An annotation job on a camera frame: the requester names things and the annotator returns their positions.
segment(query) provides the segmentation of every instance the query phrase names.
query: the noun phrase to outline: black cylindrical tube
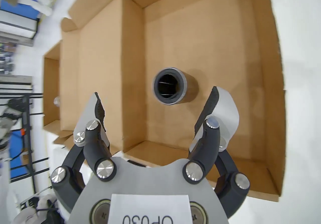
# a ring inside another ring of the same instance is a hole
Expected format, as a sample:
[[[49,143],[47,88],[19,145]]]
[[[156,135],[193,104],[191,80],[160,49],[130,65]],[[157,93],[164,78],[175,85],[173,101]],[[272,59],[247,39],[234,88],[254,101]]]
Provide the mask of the black cylindrical tube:
[[[198,94],[196,79],[177,68],[160,71],[154,78],[152,88],[157,100],[165,105],[190,102]]]

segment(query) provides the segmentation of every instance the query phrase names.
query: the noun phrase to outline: black rubber grip pad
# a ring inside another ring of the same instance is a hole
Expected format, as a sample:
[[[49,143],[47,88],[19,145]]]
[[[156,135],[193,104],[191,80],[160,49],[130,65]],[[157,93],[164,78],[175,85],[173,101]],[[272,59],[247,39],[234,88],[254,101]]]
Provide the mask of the black rubber grip pad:
[[[100,98],[98,96],[98,93],[95,92],[95,95],[97,97],[97,102],[96,102],[96,105],[95,105],[95,117],[101,122],[102,128],[106,132],[106,129],[104,127],[105,110],[104,110],[104,107],[101,104],[101,100],[100,100]]]
[[[203,108],[203,110],[202,110],[200,116],[198,117],[198,120],[194,126],[195,135],[196,135],[197,131],[201,128],[201,126],[205,120],[205,117],[213,112],[218,101],[219,101],[219,91],[217,90],[216,86],[214,86],[211,91],[211,94],[208,97],[208,99],[204,105],[204,108]]]

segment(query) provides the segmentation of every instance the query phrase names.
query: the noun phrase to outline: metal bolt head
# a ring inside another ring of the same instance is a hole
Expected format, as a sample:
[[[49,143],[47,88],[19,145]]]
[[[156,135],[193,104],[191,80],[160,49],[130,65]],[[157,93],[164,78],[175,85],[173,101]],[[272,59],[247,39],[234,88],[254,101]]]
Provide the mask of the metal bolt head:
[[[195,162],[190,162],[189,164],[187,164],[185,171],[187,177],[192,181],[197,182],[203,177],[202,168]]]
[[[66,169],[58,167],[51,175],[51,181],[55,184],[60,183],[66,176]]]
[[[235,176],[235,183],[236,185],[243,189],[243,190],[246,190],[250,187],[250,181],[248,180],[248,178],[242,174],[242,173],[238,173],[236,176]]]
[[[212,128],[212,129],[217,129],[220,126],[219,122],[213,116],[211,116],[210,118],[208,118],[206,120],[206,124],[208,127]]]
[[[226,147],[226,140],[220,137],[220,150],[223,150],[223,148],[225,147]]]
[[[91,223],[106,224],[108,222],[110,200],[103,199],[94,205],[91,211]]]
[[[111,160],[108,160],[108,159],[102,161],[96,169],[97,176],[101,179],[108,178],[113,171],[114,171],[114,164],[112,163]]]
[[[87,130],[94,130],[98,126],[98,121],[96,120],[91,120],[86,124],[86,129]]]
[[[76,143],[83,142],[85,140],[85,132],[84,131],[78,132],[73,139]]]
[[[191,214],[193,224],[206,224],[207,222],[207,214],[205,209],[196,202],[189,202],[191,206]]]

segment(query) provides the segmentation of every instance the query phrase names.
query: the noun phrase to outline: machine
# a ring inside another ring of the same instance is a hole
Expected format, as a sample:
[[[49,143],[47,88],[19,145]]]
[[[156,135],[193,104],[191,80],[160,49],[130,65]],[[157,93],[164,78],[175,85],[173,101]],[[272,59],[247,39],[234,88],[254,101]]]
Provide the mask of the machine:
[[[213,87],[194,126],[188,157],[162,167],[145,168],[112,157],[104,117],[94,93],[73,132],[75,145],[51,175],[55,195],[70,212],[69,224],[107,223],[112,194],[188,195],[193,224],[226,224],[242,205],[250,182],[226,150],[239,115],[224,89]],[[87,185],[79,172],[85,159],[94,173]],[[214,165],[220,174],[215,190],[205,178]]]

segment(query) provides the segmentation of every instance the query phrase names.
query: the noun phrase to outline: black metal frame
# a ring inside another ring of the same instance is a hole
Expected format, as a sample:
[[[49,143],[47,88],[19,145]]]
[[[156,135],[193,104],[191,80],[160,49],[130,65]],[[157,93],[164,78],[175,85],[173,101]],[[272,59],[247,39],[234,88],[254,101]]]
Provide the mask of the black metal frame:
[[[16,82],[0,82],[0,84],[4,85],[4,84],[9,84],[9,85],[31,85],[31,83],[16,83]],[[17,90],[17,91],[31,91],[29,93],[7,93],[7,92],[0,92],[0,99],[13,99],[13,98],[22,98],[23,102],[25,103],[26,106],[26,111],[23,113],[22,115],[22,128],[21,129],[15,129],[12,131],[20,131],[20,130],[24,130],[24,136],[22,137],[22,144],[23,144],[23,149],[27,148],[28,150],[28,164],[26,165],[21,165],[21,166],[17,166],[17,167],[13,167],[10,170],[14,170],[14,169],[18,169],[18,168],[22,168],[25,167],[28,170],[28,173],[11,178],[10,182],[17,182],[19,180],[22,179],[26,179],[31,177],[32,178],[32,188],[33,188],[33,193],[36,194],[37,193],[37,189],[36,189],[36,184],[35,184],[35,176],[37,174],[49,171],[49,168],[40,170],[38,172],[35,171],[35,169],[33,168],[33,165],[35,163],[39,163],[45,160],[48,160],[49,158],[44,158],[44,159],[40,159],[37,161],[32,161],[32,148],[31,148],[31,130],[32,130],[32,126],[30,124],[30,116],[31,115],[43,115],[43,113],[30,113],[30,105],[32,104],[30,102],[31,99],[41,99],[43,98],[43,94],[42,93],[32,93],[32,89],[21,89],[21,88],[1,88],[0,90]]]

